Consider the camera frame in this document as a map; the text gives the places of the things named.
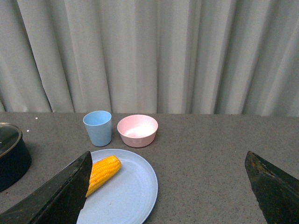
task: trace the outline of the white curtain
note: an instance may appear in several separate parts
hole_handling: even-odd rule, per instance
[[[299,116],[298,0],[0,0],[0,111]]]

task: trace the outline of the plate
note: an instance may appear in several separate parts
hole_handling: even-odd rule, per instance
[[[123,149],[103,149],[91,154],[93,163],[115,155],[121,161],[121,169],[87,198],[77,224],[142,224],[158,194],[152,166]]]

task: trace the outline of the table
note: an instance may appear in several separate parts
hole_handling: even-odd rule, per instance
[[[145,223],[265,224],[245,170],[250,150],[299,178],[299,118],[248,115],[149,114],[159,124],[144,148],[126,146],[112,114],[112,141],[91,144],[84,113],[1,112],[0,122],[17,125],[32,157],[28,172],[0,193],[0,213],[31,194],[85,151],[125,149],[155,170],[157,202]]]

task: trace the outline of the bowl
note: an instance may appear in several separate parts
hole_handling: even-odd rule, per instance
[[[155,119],[147,115],[130,115],[117,125],[122,141],[134,148],[145,147],[153,142],[158,129]]]

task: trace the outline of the black pot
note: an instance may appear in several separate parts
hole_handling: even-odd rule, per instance
[[[0,123],[0,192],[21,179],[31,165],[22,137],[17,126]]]

